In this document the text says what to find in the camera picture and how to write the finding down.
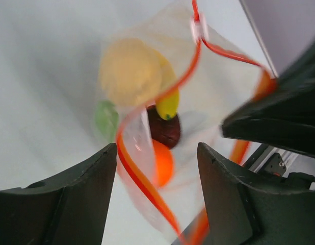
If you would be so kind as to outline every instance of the plastic bag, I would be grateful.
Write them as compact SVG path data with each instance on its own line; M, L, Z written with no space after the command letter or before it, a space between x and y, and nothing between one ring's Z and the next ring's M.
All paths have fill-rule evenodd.
M251 97L262 74L212 28L209 49L251 64L193 40L194 13L195 5L193 11L178 1L117 33L103 46L98 79L96 127L106 141L115 136L117 173L136 208L170 242L204 208L197 144L230 157L234 141L218 126Z

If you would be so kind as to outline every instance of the tan toy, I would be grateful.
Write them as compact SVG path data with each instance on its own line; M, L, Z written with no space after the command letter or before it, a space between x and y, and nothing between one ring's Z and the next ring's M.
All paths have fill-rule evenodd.
M155 51L137 38L115 41L107 48L99 79L117 106L137 106L158 95L162 69Z

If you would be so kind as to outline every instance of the orange toy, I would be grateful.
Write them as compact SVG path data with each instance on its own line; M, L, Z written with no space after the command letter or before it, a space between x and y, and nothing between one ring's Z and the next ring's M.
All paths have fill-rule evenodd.
M152 140L155 152L155 178L154 184L165 186L171 179L174 171L174 162L171 151L162 143Z

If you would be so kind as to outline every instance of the black object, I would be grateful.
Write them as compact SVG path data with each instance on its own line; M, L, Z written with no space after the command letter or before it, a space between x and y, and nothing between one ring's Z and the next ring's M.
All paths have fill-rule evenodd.
M223 136L315 158L315 42L277 78L277 84L271 94L227 117Z
M315 245L315 191L253 173L204 143L197 156L211 232L206 244Z
M279 153L274 153L261 168L261 171L266 171L273 175L282 176L286 171L283 159Z
M0 245L101 245L116 154L109 144L25 189L0 191Z

